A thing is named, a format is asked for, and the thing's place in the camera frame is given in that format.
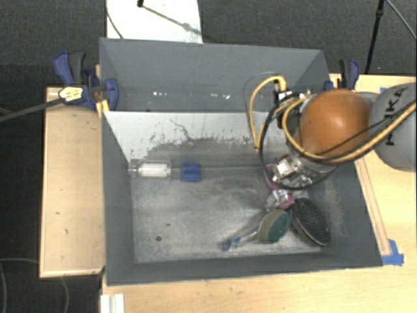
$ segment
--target white paper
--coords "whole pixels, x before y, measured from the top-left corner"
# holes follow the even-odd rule
[[[108,12],[123,38],[202,43],[197,0],[107,0]],[[108,38],[120,38],[107,18]]]

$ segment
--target clamp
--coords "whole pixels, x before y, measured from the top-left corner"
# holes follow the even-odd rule
[[[84,52],[61,52],[53,59],[55,73],[64,81],[65,88],[59,91],[59,97],[67,105],[96,109],[100,100],[108,100],[110,110],[114,110],[119,100],[119,88],[116,80],[109,78],[100,84],[93,70],[83,67]]]

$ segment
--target wooden board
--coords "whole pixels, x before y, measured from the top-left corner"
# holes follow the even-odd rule
[[[48,100],[57,89],[48,89]],[[46,111],[40,277],[90,275],[104,266],[100,120],[77,106]]]

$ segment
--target white label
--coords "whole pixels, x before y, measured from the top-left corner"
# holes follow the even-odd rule
[[[67,102],[79,100],[83,97],[83,89],[80,87],[65,87],[59,92],[59,96],[65,98]]]

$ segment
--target blue cap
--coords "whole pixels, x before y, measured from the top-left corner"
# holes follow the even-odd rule
[[[182,182],[200,182],[200,165],[196,162],[184,162],[181,166],[181,180]]]

